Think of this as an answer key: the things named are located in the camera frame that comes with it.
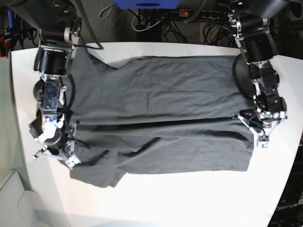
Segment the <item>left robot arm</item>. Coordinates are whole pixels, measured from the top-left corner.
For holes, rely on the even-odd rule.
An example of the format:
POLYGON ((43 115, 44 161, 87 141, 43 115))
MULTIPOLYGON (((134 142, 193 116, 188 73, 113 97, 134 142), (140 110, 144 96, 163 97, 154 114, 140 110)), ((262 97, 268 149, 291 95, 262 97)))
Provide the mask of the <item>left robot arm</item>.
POLYGON ((277 90, 278 74, 270 62, 277 55, 270 20, 288 3, 287 0, 231 0, 229 3, 227 17, 232 35, 255 87, 254 109, 242 110, 236 118, 260 141, 269 140, 265 128, 272 129, 287 118, 285 101, 277 90))

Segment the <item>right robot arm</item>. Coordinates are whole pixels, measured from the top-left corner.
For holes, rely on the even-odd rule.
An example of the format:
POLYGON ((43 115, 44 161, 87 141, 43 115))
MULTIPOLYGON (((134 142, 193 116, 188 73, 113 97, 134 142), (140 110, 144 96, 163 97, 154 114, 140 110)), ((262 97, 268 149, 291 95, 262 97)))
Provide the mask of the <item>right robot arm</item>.
POLYGON ((75 138, 76 124, 70 124, 75 83, 71 75, 72 54, 79 47, 73 39, 85 25, 93 41, 95 34, 81 1, 76 0, 6 0, 10 10, 37 29, 38 52, 34 71, 41 76, 33 93, 37 116, 30 123, 30 132, 43 149, 34 158, 49 150, 57 158, 72 157, 74 145, 84 145, 75 138))

